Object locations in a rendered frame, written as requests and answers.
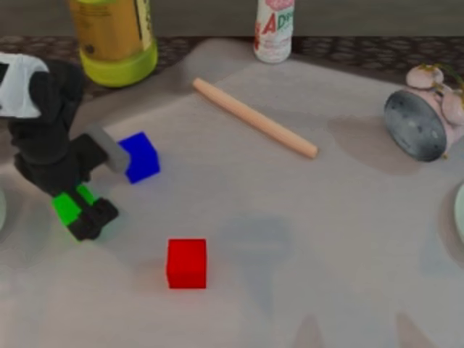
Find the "wooden stick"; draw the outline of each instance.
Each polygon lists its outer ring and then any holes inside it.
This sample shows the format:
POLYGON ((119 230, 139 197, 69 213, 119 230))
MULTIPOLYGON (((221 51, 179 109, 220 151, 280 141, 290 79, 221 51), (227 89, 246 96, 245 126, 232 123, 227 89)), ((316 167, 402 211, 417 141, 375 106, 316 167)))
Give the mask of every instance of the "wooden stick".
POLYGON ((314 144, 311 144, 309 141, 272 121, 260 112, 253 110, 227 93, 210 85, 208 82, 196 78, 193 85, 199 93, 207 97, 211 102, 254 126, 284 146, 309 158, 315 158, 318 154, 318 148, 314 144))

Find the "table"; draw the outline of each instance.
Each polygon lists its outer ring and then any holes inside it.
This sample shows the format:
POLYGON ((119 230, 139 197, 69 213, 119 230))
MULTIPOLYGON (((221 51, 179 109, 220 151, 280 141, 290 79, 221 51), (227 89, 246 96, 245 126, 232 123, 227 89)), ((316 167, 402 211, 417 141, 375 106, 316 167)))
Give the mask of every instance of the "table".
MULTIPOLYGON (((399 86, 210 41, 85 105, 116 139, 145 131, 162 172, 99 168, 121 217, 76 243, 0 156, 0 347, 461 347, 464 253, 452 222, 463 144, 421 164, 385 130, 399 86), (195 94, 202 77, 320 147, 289 152, 195 94), (167 289, 167 240, 205 237, 209 287, 167 289)), ((2 142, 7 141, 4 134, 2 142)))

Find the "patterned fabric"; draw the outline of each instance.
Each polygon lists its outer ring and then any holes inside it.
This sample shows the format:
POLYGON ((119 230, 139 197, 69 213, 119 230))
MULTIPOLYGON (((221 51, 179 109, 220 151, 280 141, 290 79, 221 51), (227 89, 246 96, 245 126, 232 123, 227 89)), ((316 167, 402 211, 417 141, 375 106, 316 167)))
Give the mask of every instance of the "patterned fabric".
MULTIPOLYGON (((198 43, 207 38, 158 38, 159 63, 154 74, 183 59, 198 43)), ((253 42, 253 38, 237 38, 253 42)), ((80 64, 78 43, 71 37, 0 37, 0 51, 32 54, 37 57, 65 59, 80 64)), ((414 65, 443 62, 464 75, 464 38, 462 37, 297 37, 293 51, 309 57, 405 75, 414 65)), ((114 89, 88 80, 85 100, 111 93, 114 89)))

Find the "yellow container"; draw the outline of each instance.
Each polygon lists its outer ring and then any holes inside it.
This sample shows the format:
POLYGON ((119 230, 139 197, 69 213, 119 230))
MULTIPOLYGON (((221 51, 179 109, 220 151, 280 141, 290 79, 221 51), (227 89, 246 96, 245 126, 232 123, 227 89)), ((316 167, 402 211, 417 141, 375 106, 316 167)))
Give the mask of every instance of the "yellow container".
POLYGON ((106 87, 146 78, 158 60, 149 0, 70 0, 87 76, 106 87))

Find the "blue cube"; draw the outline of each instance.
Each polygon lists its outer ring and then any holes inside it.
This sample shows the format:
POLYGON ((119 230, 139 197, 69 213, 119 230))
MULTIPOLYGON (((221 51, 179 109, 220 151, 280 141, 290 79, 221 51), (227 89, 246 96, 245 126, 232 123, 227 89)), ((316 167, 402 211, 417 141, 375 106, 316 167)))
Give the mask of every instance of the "blue cube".
POLYGON ((140 132, 119 142, 130 155, 129 168, 125 171, 130 183, 138 183, 160 172, 157 150, 144 132, 140 132))

